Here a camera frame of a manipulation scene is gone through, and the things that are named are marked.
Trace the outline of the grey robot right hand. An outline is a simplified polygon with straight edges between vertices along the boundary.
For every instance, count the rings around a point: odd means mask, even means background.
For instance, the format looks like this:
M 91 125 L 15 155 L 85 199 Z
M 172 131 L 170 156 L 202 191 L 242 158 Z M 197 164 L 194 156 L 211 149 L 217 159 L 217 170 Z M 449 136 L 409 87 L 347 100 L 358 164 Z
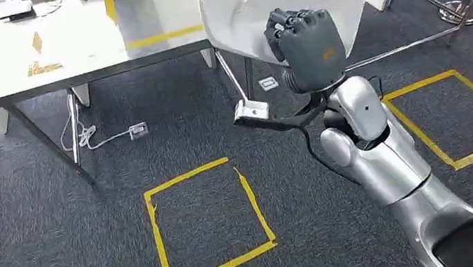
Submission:
M 282 78 L 293 92 L 325 91 L 344 78 L 346 49 L 327 10 L 276 8 L 264 35 L 275 59 L 288 63 Z

